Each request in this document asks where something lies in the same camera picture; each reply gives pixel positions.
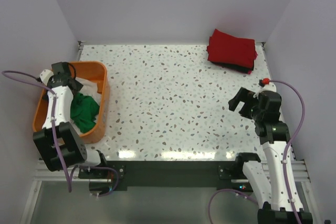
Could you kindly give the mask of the green t shirt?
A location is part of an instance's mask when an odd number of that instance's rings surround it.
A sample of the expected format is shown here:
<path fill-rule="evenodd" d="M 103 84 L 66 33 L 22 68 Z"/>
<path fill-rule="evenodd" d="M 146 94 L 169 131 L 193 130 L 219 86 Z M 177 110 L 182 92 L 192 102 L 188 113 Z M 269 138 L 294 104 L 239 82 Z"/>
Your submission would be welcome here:
<path fill-rule="evenodd" d="M 80 132 L 85 134 L 95 127 L 99 110 L 100 106 L 93 97 L 77 93 L 71 103 L 70 118 Z"/>

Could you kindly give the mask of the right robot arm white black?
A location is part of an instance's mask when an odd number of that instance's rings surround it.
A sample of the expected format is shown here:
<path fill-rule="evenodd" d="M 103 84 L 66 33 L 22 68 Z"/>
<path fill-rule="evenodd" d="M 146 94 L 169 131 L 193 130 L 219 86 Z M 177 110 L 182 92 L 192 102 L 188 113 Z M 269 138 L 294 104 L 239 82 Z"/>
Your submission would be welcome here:
<path fill-rule="evenodd" d="M 255 153 L 240 153 L 236 157 L 234 173 L 249 180 L 259 206 L 258 223 L 313 223 L 312 214 L 304 209 L 297 192 L 289 129 L 280 120 L 281 95 L 267 88 L 257 93 L 240 88 L 229 100 L 229 110 L 235 111 L 241 102 L 239 114 L 254 121 L 269 172 L 265 174 Z"/>

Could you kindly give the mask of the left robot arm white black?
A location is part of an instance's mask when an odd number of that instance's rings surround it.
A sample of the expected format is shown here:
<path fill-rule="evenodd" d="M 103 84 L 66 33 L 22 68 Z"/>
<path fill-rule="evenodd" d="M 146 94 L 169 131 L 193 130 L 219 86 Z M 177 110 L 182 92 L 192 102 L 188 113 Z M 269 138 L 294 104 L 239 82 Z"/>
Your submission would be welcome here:
<path fill-rule="evenodd" d="M 97 61 L 58 62 L 40 74 L 47 86 L 39 100 L 34 121 L 33 141 L 47 168 L 54 172 L 70 166 L 90 166 L 97 178 L 108 174 L 109 165 L 99 150 L 86 144 L 100 141 L 106 131 L 110 86 L 106 67 Z M 93 82 L 100 96 L 98 114 L 92 129 L 77 133 L 70 122 L 73 99 L 82 90 L 79 79 Z"/>

